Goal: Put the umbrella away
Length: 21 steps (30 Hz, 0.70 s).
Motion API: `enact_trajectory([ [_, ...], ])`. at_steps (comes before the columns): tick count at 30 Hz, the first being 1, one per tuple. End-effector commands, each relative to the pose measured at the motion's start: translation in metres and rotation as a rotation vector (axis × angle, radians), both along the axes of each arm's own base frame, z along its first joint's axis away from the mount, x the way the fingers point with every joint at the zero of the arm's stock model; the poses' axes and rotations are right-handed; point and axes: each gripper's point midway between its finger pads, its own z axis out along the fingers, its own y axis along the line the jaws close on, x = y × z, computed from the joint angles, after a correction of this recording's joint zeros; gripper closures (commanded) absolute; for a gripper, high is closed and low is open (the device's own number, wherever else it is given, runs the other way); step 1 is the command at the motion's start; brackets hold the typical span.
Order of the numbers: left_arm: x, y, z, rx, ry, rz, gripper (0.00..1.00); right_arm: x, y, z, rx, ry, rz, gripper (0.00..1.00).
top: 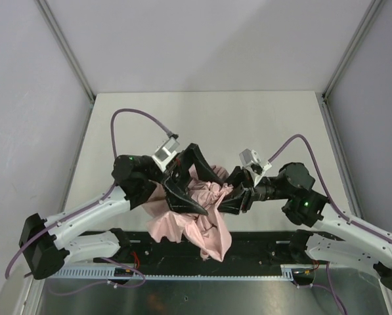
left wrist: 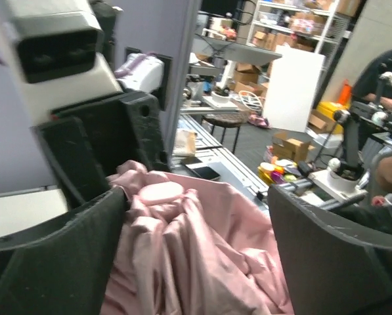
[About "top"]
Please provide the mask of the pink folding umbrella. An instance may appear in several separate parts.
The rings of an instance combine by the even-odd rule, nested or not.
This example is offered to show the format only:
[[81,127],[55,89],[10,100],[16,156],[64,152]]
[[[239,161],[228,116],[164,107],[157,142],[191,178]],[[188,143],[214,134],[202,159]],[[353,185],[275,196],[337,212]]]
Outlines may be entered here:
[[200,249],[203,260],[214,259],[222,262],[232,244],[232,237],[226,226],[224,215],[218,212],[222,200],[233,191],[228,184],[199,180],[194,167],[189,184],[190,197],[207,211],[207,215],[180,214],[169,209],[165,192],[160,184],[142,205],[151,216],[147,222],[148,233],[156,242],[168,240],[180,243],[182,239]]

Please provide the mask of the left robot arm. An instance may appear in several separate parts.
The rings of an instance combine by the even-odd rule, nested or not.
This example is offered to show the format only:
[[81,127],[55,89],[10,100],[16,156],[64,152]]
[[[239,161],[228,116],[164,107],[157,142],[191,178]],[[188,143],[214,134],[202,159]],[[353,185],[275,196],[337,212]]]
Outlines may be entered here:
[[163,188],[169,210],[207,215],[208,211],[190,197],[190,168],[195,168],[203,182],[225,183],[197,144],[190,144],[182,152],[159,149],[152,156],[120,155],[114,160],[114,183],[106,193],[69,213],[45,219],[37,213],[30,215],[24,222],[19,247],[31,276],[43,280],[69,262],[118,257],[129,246],[124,232],[119,229],[95,235],[85,232],[98,221],[148,202],[158,186]]

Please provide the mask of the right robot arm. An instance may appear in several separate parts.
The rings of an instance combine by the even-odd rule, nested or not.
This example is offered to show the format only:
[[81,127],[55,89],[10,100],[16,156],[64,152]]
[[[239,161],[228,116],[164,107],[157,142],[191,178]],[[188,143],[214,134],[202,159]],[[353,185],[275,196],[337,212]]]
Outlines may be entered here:
[[236,188],[220,212],[239,215],[255,202],[284,200],[282,212],[299,227],[289,245],[295,260],[356,268],[392,290],[392,232],[338,209],[328,194],[313,189],[315,179],[302,163],[285,164],[275,177],[253,180],[252,175],[235,168],[227,182]]

